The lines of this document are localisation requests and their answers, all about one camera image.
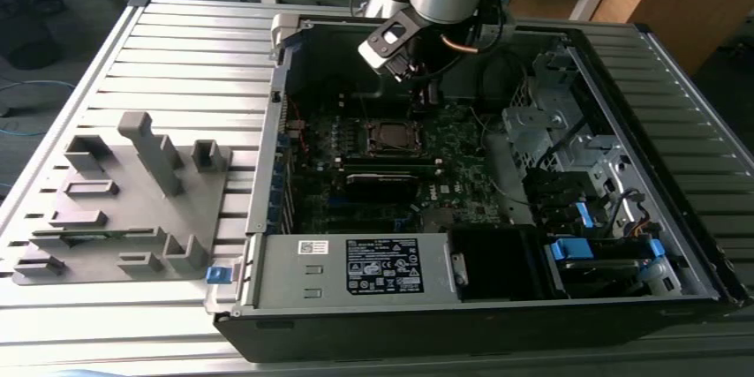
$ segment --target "barcode label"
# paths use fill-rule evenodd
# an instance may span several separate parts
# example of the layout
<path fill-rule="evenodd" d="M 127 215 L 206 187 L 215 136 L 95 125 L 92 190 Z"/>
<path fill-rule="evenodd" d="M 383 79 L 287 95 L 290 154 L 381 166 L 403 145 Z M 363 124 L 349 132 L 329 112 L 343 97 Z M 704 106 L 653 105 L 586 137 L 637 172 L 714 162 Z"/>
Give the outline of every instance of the barcode label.
<path fill-rule="evenodd" d="M 330 250 L 327 240 L 299 240 L 298 241 L 298 254 L 299 255 L 327 255 Z"/>

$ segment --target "power supply label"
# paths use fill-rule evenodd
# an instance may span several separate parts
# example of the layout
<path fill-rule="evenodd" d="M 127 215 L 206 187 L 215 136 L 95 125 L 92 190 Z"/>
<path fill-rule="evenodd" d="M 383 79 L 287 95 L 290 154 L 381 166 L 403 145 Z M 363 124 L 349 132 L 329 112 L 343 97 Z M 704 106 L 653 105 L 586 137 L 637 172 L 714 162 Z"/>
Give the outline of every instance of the power supply label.
<path fill-rule="evenodd" d="M 415 238 L 346 241 L 347 289 L 353 295 L 423 293 Z"/>

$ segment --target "blue tab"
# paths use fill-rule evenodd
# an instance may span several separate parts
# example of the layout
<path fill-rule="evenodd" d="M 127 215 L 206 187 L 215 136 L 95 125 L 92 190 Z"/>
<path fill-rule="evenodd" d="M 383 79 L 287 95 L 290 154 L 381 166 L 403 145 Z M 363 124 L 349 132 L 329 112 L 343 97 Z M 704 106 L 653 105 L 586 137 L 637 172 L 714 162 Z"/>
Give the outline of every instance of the blue tab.
<path fill-rule="evenodd" d="M 591 260 L 594 253 L 585 238 L 559 238 L 550 245 L 555 260 Z"/>
<path fill-rule="evenodd" d="M 594 221 L 591 221 L 591 216 L 589 215 L 587 204 L 585 202 L 577 202 L 577 209 L 581 214 L 581 219 L 585 222 L 585 227 L 591 229 L 594 227 Z"/>
<path fill-rule="evenodd" d="M 649 241 L 649 247 L 652 247 L 652 252 L 656 254 L 656 258 L 665 256 L 665 246 L 662 245 L 662 242 L 660 240 L 653 238 Z"/>
<path fill-rule="evenodd" d="M 234 282 L 234 269 L 228 267 L 210 267 L 206 279 L 207 284 L 230 284 Z"/>

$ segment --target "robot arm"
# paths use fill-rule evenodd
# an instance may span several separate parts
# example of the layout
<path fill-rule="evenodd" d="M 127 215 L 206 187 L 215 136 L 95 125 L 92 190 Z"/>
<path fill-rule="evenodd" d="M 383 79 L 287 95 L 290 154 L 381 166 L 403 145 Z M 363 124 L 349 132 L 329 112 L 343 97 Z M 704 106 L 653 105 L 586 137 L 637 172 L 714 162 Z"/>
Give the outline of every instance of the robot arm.
<path fill-rule="evenodd" d="M 502 0 L 497 1 L 491 9 L 502 27 Z M 389 20 L 359 46 L 362 57 L 375 71 L 393 74 L 398 81 L 430 81 L 459 54 L 494 47 L 479 49 L 454 41 L 478 38 L 481 9 L 481 0 L 370 0 L 366 15 Z M 446 57 L 445 65 L 438 57 Z"/>

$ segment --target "metal table surface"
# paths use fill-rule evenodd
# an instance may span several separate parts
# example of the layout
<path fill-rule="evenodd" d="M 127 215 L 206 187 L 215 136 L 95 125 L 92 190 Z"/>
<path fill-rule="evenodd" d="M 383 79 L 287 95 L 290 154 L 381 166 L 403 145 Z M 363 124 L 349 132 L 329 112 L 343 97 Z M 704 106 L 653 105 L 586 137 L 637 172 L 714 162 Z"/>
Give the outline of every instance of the metal table surface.
<path fill-rule="evenodd" d="M 130 375 L 375 375 L 514 367 L 518 371 L 507 372 L 518 373 L 529 366 L 581 373 L 589 366 L 591 374 L 598 370 L 620 375 L 654 373 L 658 364 L 690 373 L 720 367 L 721 361 L 729 369 L 752 366 L 752 310 L 601 350 L 251 364 L 212 327 L 202 281 L 35 287 L 12 283 L 30 228 L 66 174 L 66 143 L 75 134 L 118 138 L 118 118 L 127 109 L 148 110 L 156 132 L 168 134 L 178 146 L 202 138 L 234 148 L 212 254 L 241 254 L 273 71 L 269 29 L 282 11 L 346 12 L 190 0 L 151 0 L 146 6 L 127 7 L 0 208 L 0 374 L 88 369 Z M 575 26 L 587 34 L 740 277 L 754 286 L 754 162 L 654 36 L 626 25 L 522 24 Z"/>

